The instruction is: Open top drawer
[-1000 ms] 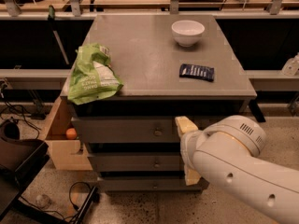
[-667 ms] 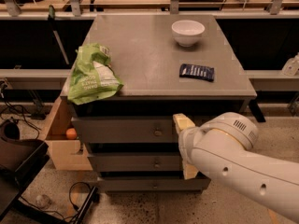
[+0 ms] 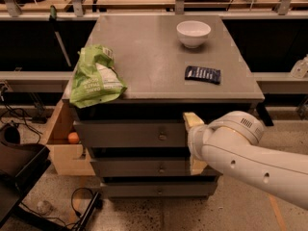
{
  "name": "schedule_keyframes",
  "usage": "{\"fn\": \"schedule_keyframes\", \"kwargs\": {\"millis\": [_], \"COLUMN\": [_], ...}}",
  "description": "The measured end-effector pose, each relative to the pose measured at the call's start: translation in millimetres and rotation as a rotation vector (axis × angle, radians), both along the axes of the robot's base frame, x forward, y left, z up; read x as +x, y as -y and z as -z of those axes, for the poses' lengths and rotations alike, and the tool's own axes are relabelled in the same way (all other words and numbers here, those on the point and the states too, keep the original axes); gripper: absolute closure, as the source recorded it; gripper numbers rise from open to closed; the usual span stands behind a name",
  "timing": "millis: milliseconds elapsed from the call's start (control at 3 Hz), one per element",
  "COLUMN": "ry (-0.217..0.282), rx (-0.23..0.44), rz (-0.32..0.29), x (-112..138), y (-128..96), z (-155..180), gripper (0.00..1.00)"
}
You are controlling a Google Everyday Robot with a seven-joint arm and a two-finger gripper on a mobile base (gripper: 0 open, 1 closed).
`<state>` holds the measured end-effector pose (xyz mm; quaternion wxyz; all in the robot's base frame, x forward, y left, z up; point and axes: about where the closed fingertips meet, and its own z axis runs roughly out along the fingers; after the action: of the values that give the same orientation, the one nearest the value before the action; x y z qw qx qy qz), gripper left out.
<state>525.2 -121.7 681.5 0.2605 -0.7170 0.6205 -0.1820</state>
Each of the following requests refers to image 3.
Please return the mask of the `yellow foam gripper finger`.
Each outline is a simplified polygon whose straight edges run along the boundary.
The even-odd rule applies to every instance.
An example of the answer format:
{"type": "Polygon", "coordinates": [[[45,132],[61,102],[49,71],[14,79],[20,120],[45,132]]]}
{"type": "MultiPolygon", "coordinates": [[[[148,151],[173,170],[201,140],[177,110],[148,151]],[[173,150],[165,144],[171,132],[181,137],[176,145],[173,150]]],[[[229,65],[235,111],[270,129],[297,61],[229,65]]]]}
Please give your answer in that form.
{"type": "Polygon", "coordinates": [[[185,121],[185,128],[187,132],[195,126],[201,126],[204,124],[204,121],[195,113],[183,113],[183,119],[185,121]]]}
{"type": "Polygon", "coordinates": [[[207,163],[204,161],[200,161],[191,155],[190,157],[190,172],[191,175],[201,174],[204,168],[207,166],[207,163]]]}

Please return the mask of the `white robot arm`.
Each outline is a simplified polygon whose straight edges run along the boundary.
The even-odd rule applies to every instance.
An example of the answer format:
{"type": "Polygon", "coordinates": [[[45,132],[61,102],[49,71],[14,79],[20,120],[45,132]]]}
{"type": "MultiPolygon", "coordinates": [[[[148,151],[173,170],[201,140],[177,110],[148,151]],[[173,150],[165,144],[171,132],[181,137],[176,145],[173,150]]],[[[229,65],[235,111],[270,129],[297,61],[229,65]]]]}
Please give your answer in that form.
{"type": "Polygon", "coordinates": [[[308,156],[258,145],[263,124],[234,111],[209,124],[184,113],[191,158],[302,209],[308,209],[308,156]]]}

